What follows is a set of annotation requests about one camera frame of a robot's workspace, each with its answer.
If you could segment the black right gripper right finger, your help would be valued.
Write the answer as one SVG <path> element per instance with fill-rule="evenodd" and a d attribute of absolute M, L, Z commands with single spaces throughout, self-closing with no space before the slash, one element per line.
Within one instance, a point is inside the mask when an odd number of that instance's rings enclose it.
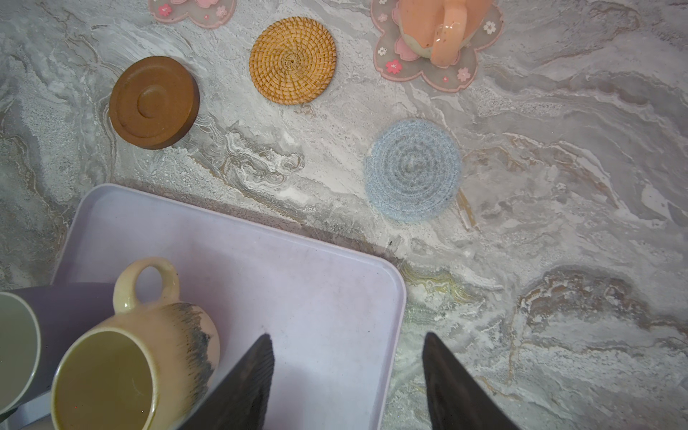
<path fill-rule="evenodd" d="M 518 429 L 435 333 L 426 335 L 422 361 L 433 429 Z"/>

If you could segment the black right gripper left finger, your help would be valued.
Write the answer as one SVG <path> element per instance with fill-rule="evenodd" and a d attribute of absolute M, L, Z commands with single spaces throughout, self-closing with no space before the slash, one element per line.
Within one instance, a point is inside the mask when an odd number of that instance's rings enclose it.
<path fill-rule="evenodd" d="M 182 429 L 262 429 L 268 408 L 275 358 L 272 339 L 260 336 Z"/>

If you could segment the cream yellow mug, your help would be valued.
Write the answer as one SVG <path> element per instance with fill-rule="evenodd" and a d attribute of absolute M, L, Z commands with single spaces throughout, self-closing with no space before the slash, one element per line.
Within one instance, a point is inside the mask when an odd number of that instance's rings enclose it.
<path fill-rule="evenodd" d="M 200 306 L 180 299 L 165 258 L 130 264 L 114 315 L 63 356 L 51 390 L 56 429 L 175 429 L 210 390 L 220 337 Z"/>

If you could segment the lavender mug white inside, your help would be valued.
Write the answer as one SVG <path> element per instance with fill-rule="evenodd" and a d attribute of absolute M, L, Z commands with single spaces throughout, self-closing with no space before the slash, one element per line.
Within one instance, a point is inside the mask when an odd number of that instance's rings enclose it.
<path fill-rule="evenodd" d="M 1 293 L 1 414 L 50 390 L 64 353 L 114 315 L 112 283 L 70 283 Z"/>

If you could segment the blue knitted round coaster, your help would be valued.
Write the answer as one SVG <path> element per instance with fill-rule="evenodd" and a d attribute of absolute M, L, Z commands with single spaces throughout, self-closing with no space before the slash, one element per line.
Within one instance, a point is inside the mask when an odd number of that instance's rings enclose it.
<path fill-rule="evenodd" d="M 458 195 L 462 153 L 442 126 L 408 118 L 384 130 L 364 161 L 372 206 L 400 222 L 439 216 Z"/>

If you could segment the brown round wooden coaster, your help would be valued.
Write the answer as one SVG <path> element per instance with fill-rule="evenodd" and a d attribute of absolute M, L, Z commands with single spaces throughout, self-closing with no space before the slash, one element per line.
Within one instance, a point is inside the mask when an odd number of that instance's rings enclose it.
<path fill-rule="evenodd" d="M 181 140 L 200 107 L 195 78 L 171 57 L 146 57 L 125 70 L 110 96 L 109 118 L 126 142 L 159 150 Z"/>

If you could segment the woven rattan round coaster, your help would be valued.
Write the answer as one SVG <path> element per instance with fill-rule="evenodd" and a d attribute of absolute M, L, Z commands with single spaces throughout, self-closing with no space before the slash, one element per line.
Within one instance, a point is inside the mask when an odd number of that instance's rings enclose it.
<path fill-rule="evenodd" d="M 251 50 L 249 71 L 254 87 L 281 105 L 308 103 L 320 96 L 333 78 L 337 51 L 322 23 L 290 17 L 271 24 Z"/>

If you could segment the peach pink mug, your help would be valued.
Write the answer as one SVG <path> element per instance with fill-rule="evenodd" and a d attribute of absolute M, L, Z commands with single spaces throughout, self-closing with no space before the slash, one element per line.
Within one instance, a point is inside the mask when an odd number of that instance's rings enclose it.
<path fill-rule="evenodd" d="M 398 16 L 401 37 L 434 66 L 454 64 L 462 48 L 490 11 L 492 0 L 401 0 Z"/>

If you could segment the pink flower silicone coaster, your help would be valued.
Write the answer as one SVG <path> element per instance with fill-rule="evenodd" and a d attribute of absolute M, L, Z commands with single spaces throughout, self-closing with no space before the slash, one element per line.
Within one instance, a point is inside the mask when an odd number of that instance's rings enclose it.
<path fill-rule="evenodd" d="M 148 0 L 152 16 L 160 23 L 178 23 L 189 18 L 204 29 L 217 29 L 235 12 L 236 0 Z"/>

